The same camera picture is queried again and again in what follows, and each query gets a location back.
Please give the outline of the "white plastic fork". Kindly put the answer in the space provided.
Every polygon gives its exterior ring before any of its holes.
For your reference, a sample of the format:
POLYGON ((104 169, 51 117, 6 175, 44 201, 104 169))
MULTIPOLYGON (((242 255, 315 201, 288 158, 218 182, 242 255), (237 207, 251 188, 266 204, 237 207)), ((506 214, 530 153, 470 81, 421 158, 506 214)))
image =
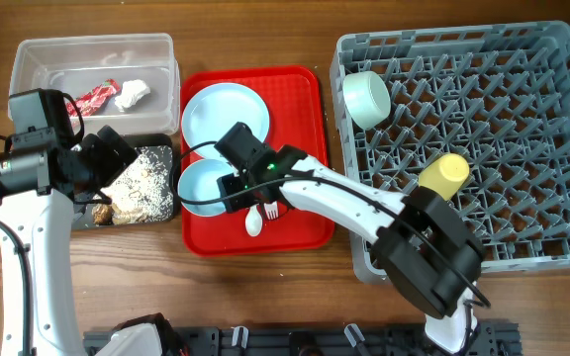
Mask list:
POLYGON ((277 202, 272 202, 269 204, 264 204, 263 208, 265 210, 266 217, 270 220, 276 220, 279 218, 279 208, 277 202))

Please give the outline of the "white plastic spoon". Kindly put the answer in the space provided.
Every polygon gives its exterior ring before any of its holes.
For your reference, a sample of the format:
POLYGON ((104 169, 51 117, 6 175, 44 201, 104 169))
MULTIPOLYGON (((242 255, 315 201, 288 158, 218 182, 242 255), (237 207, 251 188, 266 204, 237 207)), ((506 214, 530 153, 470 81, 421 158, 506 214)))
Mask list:
POLYGON ((258 205, 252 206, 244 220, 246 233, 250 237, 257 237, 260 235, 263 227, 263 218, 259 212, 258 205))

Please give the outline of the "red snack wrapper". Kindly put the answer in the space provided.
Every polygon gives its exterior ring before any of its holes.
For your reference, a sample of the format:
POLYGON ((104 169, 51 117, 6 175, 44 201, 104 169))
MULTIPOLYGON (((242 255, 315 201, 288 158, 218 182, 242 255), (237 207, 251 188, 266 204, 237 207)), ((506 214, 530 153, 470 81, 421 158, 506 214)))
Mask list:
POLYGON ((91 91, 79 96, 74 103, 66 102, 66 109, 71 118, 77 116, 75 107, 83 117, 90 117, 100 110, 105 102, 121 90, 120 84, 114 79, 107 79, 91 91))

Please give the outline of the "light blue small bowl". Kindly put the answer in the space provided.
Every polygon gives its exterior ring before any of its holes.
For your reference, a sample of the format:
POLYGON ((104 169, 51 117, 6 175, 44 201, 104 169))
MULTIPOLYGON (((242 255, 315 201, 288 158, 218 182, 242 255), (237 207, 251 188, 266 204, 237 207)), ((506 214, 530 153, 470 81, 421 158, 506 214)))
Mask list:
MULTIPOLYGON (((217 180, 235 170, 222 160, 200 159, 191 163, 182 172, 177 186, 180 198, 190 201, 206 201, 220 198, 217 180)), ((193 215, 203 218, 219 216, 226 211, 222 202, 209 205, 193 205, 183 203, 183 207, 193 215)))

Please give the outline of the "white napkin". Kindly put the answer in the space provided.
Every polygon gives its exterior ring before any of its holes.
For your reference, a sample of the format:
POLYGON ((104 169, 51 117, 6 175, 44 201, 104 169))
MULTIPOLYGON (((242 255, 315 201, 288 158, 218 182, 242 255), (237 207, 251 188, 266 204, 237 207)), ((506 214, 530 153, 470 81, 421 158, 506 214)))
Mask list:
POLYGON ((149 93, 150 87, 143 80, 135 79, 126 81, 123 83, 119 95, 115 98, 114 104, 119 112, 125 113, 149 93))

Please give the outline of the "light blue plate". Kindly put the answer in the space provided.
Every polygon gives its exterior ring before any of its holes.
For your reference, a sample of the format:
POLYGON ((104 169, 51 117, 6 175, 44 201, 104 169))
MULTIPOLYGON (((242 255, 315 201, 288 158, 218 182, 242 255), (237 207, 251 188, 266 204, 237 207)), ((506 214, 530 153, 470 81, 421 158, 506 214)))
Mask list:
POLYGON ((242 122, 265 142, 270 115, 263 99, 252 89, 236 83, 210 85, 194 95, 182 113, 184 141, 194 147, 205 141, 218 141, 234 124, 242 122))

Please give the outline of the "mint green bowl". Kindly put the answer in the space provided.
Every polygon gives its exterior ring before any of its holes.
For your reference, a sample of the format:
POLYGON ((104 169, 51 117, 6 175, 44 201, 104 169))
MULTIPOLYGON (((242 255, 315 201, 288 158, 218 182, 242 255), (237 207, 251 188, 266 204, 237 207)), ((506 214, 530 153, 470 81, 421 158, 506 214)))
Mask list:
POLYGON ((363 71, 346 75, 343 80, 343 97, 352 120, 364 131, 373 129, 390 115, 390 94, 376 72, 363 71))

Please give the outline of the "yellow plastic cup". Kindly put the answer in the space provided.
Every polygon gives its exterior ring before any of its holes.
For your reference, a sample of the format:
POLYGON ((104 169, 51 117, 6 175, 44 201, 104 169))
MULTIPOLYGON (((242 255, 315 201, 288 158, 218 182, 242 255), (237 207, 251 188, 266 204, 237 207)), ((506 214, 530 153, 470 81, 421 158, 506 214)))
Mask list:
POLYGON ((463 156, 446 153, 420 173, 418 185, 448 201, 462 188, 469 175, 470 166, 463 156))

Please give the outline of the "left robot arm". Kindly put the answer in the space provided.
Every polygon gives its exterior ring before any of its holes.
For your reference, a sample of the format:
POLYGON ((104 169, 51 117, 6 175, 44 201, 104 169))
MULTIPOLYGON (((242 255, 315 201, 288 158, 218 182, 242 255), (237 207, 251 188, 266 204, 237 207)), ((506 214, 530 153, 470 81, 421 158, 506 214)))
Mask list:
POLYGON ((79 208, 106 203, 138 152, 108 126, 75 129, 70 95, 13 94, 15 131, 0 153, 0 252, 4 355, 82 355, 70 263, 79 208))

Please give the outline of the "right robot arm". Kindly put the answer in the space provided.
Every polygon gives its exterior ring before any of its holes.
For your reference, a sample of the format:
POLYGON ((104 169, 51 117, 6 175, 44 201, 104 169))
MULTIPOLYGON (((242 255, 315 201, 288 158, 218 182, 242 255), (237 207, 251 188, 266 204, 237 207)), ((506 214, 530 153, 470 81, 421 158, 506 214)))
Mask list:
POLYGON ((468 350, 478 326, 473 309, 490 304, 476 286, 486 250, 436 191, 355 182, 297 147, 274 150, 243 123, 215 149, 236 169, 218 181, 229 212, 278 201, 346 227, 370 243, 397 291, 426 315, 429 341, 448 355, 468 350))

